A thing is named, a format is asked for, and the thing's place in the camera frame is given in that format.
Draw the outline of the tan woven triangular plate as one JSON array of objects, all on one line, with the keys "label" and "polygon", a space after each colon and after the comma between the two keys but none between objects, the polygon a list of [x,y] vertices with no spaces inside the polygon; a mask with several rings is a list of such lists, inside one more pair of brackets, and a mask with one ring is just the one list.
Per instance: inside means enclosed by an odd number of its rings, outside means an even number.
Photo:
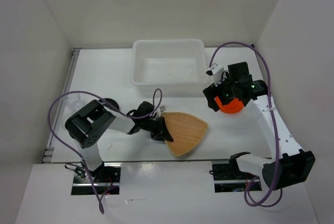
[{"label": "tan woven triangular plate", "polygon": [[173,141],[165,141],[175,157],[191,152],[204,138],[208,123],[200,118],[183,112],[164,112],[167,130]]}]

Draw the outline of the orange plastic plate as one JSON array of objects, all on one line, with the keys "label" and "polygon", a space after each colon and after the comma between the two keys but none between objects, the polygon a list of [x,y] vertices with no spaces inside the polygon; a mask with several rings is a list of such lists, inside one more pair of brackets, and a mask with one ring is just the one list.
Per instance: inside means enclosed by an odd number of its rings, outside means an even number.
[{"label": "orange plastic plate", "polygon": [[242,101],[237,98],[226,105],[223,105],[218,97],[215,97],[215,102],[217,103],[219,110],[226,114],[236,114],[244,108]]}]

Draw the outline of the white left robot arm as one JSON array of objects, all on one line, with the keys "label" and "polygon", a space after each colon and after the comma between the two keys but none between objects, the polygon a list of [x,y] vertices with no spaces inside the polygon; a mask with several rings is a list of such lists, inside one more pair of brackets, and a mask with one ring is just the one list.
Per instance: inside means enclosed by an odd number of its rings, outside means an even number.
[{"label": "white left robot arm", "polygon": [[144,130],[155,141],[174,142],[161,110],[155,111],[154,105],[147,101],[123,116],[101,100],[92,100],[67,119],[65,128],[76,141],[79,154],[83,156],[85,176],[92,182],[98,182],[105,176],[97,141],[108,129],[127,135]]}]

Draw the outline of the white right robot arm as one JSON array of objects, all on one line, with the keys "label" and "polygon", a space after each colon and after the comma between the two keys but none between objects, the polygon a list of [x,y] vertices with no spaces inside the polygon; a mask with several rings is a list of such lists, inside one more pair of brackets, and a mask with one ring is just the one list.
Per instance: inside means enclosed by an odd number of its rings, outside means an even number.
[{"label": "white right robot arm", "polygon": [[206,73],[213,78],[213,83],[203,90],[208,107],[217,112],[220,105],[229,105],[233,100],[241,102],[259,125],[270,149],[270,158],[247,151],[232,155],[230,176],[239,179],[250,173],[274,190],[305,182],[315,156],[294,139],[268,94],[267,84],[253,80],[246,62],[229,65],[227,69],[213,63]]}]

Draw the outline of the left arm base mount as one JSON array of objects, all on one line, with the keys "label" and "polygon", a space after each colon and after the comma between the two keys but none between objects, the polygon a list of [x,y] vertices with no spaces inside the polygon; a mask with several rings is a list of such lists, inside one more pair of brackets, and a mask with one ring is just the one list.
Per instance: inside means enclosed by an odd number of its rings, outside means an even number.
[{"label": "left arm base mount", "polygon": [[[71,195],[93,195],[88,175],[81,164],[65,163],[65,169],[74,172]],[[120,192],[121,164],[105,163],[104,171],[99,177],[92,177],[97,193],[102,195],[118,195]]]}]

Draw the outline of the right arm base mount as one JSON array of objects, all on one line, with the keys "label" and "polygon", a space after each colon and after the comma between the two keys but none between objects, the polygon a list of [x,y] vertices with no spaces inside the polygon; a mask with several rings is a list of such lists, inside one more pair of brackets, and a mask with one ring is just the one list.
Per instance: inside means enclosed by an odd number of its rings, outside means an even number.
[{"label": "right arm base mount", "polygon": [[228,160],[213,161],[209,174],[213,177],[216,193],[244,192],[246,186],[255,177],[249,173],[233,172]]}]

